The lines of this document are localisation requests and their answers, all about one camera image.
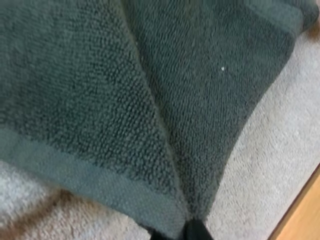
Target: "dark green towel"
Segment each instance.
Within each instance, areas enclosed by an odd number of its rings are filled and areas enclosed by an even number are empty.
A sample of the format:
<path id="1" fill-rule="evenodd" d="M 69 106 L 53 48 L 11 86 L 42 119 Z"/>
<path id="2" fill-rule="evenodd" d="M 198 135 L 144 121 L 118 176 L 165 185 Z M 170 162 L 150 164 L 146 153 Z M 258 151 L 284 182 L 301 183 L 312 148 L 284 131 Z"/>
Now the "dark green towel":
<path id="1" fill-rule="evenodd" d="M 0 159 L 177 238 L 205 220 L 311 0 L 0 1 Z"/>

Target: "beige carpet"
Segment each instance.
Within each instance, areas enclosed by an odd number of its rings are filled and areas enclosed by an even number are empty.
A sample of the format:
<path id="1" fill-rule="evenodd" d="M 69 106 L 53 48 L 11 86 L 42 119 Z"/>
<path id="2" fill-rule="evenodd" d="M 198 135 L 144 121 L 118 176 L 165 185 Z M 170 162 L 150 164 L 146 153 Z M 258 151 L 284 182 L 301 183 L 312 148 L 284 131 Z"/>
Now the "beige carpet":
<path id="1" fill-rule="evenodd" d="M 266 240 L 320 163 L 319 146 L 320 34 L 314 28 L 299 38 L 234 147 L 207 221 L 214 239 Z M 0 240 L 149 238 L 130 218 L 0 161 Z"/>

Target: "black object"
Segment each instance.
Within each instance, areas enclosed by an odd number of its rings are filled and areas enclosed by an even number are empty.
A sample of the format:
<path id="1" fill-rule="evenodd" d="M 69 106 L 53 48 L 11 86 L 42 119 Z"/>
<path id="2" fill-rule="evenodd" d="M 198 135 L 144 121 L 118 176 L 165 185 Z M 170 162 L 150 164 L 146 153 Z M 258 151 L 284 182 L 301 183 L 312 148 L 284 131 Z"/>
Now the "black object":
<path id="1" fill-rule="evenodd" d="M 150 240 L 172 240 L 154 231 Z M 191 220 L 185 224 L 178 240 L 214 240 L 201 220 Z"/>

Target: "towel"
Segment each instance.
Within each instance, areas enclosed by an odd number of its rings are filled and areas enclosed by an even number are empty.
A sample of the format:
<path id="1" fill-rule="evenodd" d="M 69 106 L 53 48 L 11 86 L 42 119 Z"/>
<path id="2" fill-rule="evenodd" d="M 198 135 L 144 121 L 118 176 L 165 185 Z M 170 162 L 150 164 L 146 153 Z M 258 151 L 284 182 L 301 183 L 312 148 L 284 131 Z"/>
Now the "towel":
<path id="1" fill-rule="evenodd" d="M 245 124 L 206 225 L 215 240 L 266 240 L 320 164 L 320 22 L 296 42 Z M 132 219 L 0 161 L 0 239 L 148 240 Z"/>
<path id="2" fill-rule="evenodd" d="M 174 239 L 205 219 L 318 16 L 295 1 L 1 4 L 0 157 Z"/>

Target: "wooden floor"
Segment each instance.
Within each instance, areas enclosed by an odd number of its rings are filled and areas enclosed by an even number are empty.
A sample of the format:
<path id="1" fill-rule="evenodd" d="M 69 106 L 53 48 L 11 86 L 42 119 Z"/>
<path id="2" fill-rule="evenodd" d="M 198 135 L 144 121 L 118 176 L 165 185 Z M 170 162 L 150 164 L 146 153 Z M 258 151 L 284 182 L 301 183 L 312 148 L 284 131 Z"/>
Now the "wooden floor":
<path id="1" fill-rule="evenodd" d="M 320 165 L 269 240 L 320 240 Z"/>

